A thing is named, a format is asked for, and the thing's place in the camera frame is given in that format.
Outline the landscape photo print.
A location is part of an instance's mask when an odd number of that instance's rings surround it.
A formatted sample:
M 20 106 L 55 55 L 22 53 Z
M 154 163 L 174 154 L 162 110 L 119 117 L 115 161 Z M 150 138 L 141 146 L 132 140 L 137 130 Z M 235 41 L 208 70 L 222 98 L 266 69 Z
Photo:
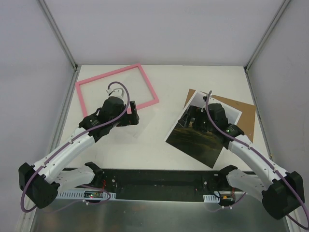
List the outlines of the landscape photo print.
M 209 113 L 208 108 L 206 113 L 211 123 L 212 132 L 200 132 L 190 126 L 185 128 L 187 119 L 187 111 L 189 106 L 203 108 L 203 96 L 206 94 L 200 91 L 195 91 L 188 103 L 185 105 L 182 115 L 174 123 L 173 128 L 166 136 L 166 143 L 198 160 L 206 166 L 213 168 L 223 148 L 228 148 L 230 139 L 221 134 L 217 128 L 230 136 L 239 135 L 240 129 L 236 127 L 234 122 L 239 118 L 241 112 L 226 104 L 221 105 L 221 102 L 210 98 L 213 104 L 213 113 Z

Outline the pink picture frame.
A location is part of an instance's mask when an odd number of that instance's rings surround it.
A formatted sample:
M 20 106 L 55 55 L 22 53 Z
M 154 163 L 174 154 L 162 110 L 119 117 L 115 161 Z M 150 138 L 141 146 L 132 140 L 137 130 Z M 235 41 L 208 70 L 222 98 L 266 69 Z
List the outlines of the pink picture frame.
M 103 105 L 108 97 L 108 85 L 115 81 L 128 89 L 130 100 L 136 102 L 138 110 L 159 103 L 142 65 L 137 63 L 78 81 L 75 88 L 83 116 Z

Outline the clear acrylic sheet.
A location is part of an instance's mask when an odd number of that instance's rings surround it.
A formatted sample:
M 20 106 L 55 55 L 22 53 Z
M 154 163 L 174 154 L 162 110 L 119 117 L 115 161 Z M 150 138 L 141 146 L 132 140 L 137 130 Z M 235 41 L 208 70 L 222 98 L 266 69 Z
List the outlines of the clear acrylic sheet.
M 111 80 L 108 81 L 108 84 L 113 81 L 121 82 L 126 86 L 130 94 L 130 100 L 135 101 L 136 105 L 146 103 L 153 99 L 142 74 L 137 68 L 111 76 Z M 138 115 L 140 117 L 138 125 L 117 127 L 117 129 L 126 136 L 132 136 L 137 139 L 154 117 L 152 113 L 153 111 L 150 107 L 138 110 Z

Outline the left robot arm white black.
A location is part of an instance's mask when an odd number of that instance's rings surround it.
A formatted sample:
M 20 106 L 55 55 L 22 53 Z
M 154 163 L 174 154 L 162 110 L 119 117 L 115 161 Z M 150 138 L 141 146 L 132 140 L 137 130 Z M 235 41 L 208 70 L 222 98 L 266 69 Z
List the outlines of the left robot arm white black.
M 43 209 L 56 196 L 78 186 L 103 189 L 103 170 L 93 162 L 65 172 L 63 169 L 81 152 L 109 134 L 114 127 L 137 125 L 139 116 L 134 101 L 124 104 L 119 97 L 109 97 L 103 106 L 86 116 L 69 139 L 40 161 L 22 164 L 18 169 L 19 186 L 22 190 L 20 201 L 23 212 L 24 199 L 28 197 L 35 207 Z

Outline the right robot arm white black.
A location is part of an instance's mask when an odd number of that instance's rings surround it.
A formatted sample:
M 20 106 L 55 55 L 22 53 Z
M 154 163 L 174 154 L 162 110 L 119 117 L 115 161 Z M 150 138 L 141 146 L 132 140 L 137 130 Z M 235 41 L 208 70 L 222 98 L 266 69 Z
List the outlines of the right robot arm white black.
M 223 146 L 243 160 L 257 176 L 229 165 L 222 169 L 224 175 L 217 178 L 221 190 L 227 191 L 232 187 L 243 190 L 259 200 L 275 219 L 305 207 L 302 176 L 297 172 L 290 173 L 264 157 L 237 125 L 228 122 L 221 104 L 212 103 L 203 108 L 189 106 L 185 125 L 215 134 Z

